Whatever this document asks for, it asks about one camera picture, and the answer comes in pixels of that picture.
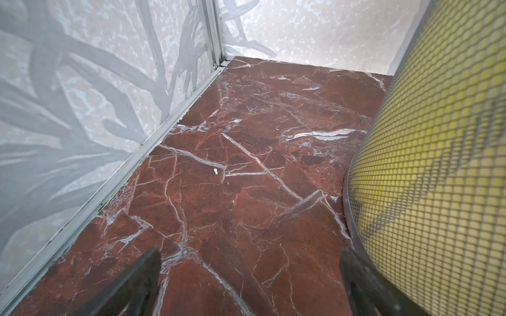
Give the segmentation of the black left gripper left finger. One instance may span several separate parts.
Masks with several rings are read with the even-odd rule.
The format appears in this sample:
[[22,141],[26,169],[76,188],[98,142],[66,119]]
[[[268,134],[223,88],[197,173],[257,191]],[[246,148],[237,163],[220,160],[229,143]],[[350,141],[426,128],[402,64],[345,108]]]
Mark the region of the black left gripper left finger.
[[152,248],[73,315],[151,315],[159,291],[161,254]]

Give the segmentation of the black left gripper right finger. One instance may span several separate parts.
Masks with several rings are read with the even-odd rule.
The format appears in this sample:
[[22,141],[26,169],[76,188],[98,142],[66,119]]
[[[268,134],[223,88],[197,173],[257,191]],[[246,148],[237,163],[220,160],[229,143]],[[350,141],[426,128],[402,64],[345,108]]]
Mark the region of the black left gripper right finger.
[[339,268],[353,315],[428,315],[356,251],[343,250]]

